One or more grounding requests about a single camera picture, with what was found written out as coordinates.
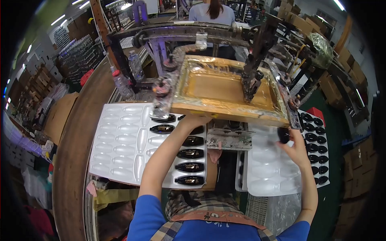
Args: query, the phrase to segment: ceiling light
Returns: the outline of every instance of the ceiling light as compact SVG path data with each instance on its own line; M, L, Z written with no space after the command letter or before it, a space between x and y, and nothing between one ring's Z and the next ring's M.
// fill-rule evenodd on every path
M65 22L67 22L67 19L64 20L63 23L60 24L60 26L62 27Z
M60 18L56 19L53 23L51 23L51 26L54 25L57 21L61 20L62 18L64 18L66 15L63 14Z
M87 1L85 4L83 4L82 6L80 6L79 9L82 9L84 6L86 6L86 5L89 4L89 3L90 3L90 1Z
M128 7L130 7L132 4L131 3L125 3L122 7L121 7L121 10L125 10L127 9Z
M27 54L31 51L32 44L28 47Z
M343 5L340 3L339 0L334 0L334 2L338 5L338 7L343 11L344 10L344 7Z
M83 0L77 0L77 1L73 2L72 5L77 4L78 2L81 2L81 1L83 1Z

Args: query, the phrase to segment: woman's right hand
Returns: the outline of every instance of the woman's right hand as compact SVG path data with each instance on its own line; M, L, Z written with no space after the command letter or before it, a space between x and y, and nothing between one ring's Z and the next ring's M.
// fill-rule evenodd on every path
M287 155L293 160L299 167L311 166L310 160L308 159L306 146L304 143L303 136L299 130L289 130L290 140L294 141L292 147L287 144L277 142L277 145L284 150Z

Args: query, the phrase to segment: plastic water bottle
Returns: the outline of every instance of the plastic water bottle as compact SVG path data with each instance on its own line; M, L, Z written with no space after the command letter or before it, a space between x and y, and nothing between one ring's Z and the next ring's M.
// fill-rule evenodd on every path
M142 70L142 65L141 65L141 61L139 60L139 55L136 54L134 50L130 51L129 66L133 73L134 79L139 83L143 82L145 75Z
M129 85L128 79L119 71L113 72L114 83L124 100L135 100L135 93Z

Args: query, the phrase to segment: woman's left hand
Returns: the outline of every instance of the woman's left hand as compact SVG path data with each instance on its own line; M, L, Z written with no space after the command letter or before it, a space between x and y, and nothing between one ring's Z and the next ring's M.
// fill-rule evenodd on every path
M212 118L210 118L210 117L190 114L190 115L186 115L178 123L178 125L182 125L182 126L194 129L194 128L198 127L198 126L205 125L206 123L210 122L211 120L212 120Z

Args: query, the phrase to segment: woman's arm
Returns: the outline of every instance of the woman's arm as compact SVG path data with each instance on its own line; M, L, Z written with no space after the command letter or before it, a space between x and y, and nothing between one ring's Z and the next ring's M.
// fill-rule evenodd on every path
M295 142L292 147L282 143L278 143L278 145L299 166L301 173L301 211L295 222L307 221L311 225L318 207L318 191L303 136L299 130L290 130L290 134L291 140Z
M173 132L170 133L147 162L142 174L139 197L153 195L161 200L162 182L182 143L194 128L205 125L210 120L208 117L187 115L178 123Z

